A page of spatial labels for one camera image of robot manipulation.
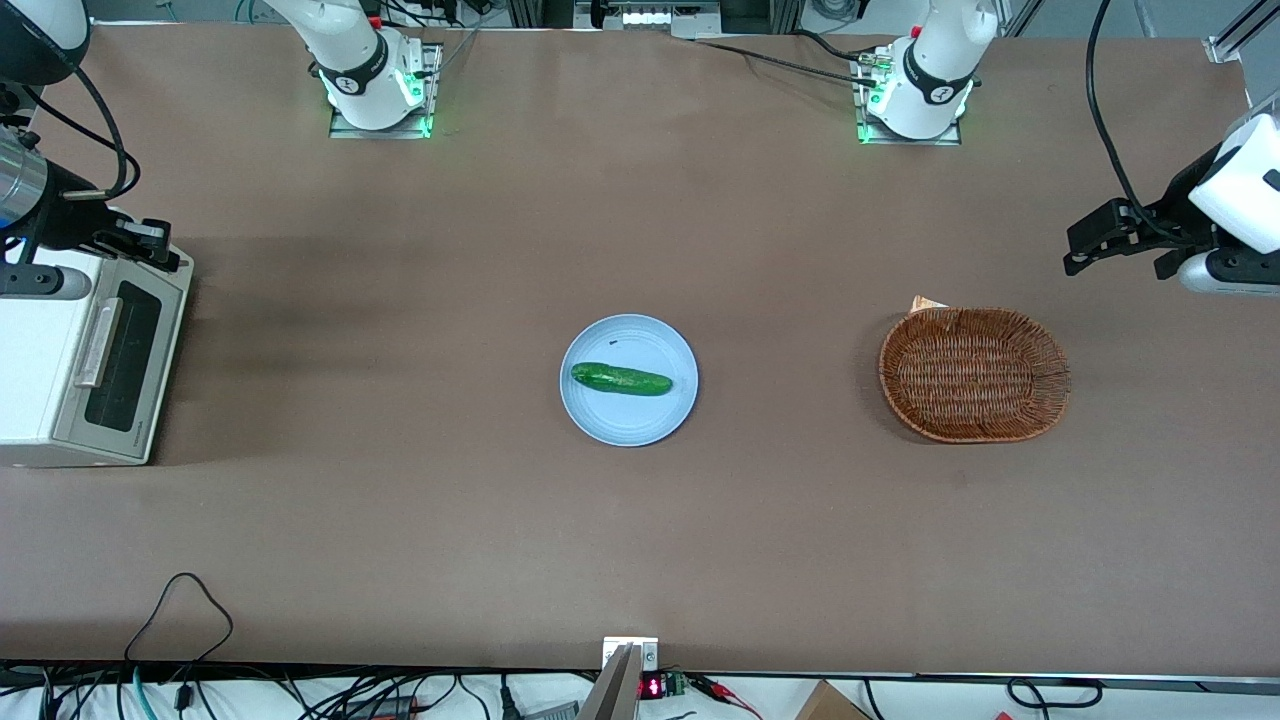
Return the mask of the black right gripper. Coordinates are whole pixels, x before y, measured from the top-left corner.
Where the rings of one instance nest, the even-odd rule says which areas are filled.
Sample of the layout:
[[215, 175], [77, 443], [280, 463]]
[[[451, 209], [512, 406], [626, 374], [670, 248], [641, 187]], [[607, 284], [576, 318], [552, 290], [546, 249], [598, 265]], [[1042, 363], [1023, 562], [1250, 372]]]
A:
[[45, 191], [35, 209], [10, 228], [10, 237], [20, 242], [19, 264], [32, 264], [40, 249], [50, 249], [178, 272], [182, 260], [170, 243], [170, 222], [115, 217], [101, 199], [63, 197], [67, 191], [88, 190], [90, 183], [76, 173], [59, 165], [49, 168]]

